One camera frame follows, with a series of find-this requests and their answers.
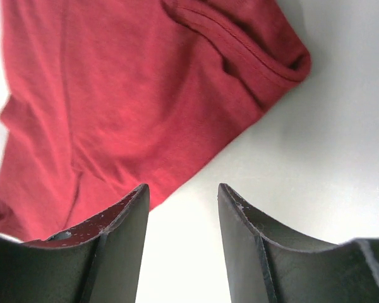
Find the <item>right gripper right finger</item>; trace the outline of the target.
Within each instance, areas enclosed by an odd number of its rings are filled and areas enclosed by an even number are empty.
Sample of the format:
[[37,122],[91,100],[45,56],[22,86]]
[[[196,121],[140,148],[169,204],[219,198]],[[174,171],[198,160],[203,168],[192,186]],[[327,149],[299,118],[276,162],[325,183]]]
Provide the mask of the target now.
[[233,302],[379,302],[379,238],[332,244],[302,234],[218,189]]

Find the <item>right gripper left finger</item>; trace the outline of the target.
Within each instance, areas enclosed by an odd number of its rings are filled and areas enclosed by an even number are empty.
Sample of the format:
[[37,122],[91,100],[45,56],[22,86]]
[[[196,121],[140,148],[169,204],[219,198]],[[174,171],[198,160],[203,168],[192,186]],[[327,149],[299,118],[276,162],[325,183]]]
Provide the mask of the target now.
[[44,241],[0,235],[0,302],[134,302],[149,202],[142,184]]

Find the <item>dark red t-shirt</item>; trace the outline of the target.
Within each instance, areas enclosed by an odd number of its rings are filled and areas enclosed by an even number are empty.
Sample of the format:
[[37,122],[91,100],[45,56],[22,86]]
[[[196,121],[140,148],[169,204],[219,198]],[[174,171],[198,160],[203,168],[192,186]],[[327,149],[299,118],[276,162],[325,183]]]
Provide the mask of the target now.
[[275,1],[2,1],[0,233],[163,203],[309,74]]

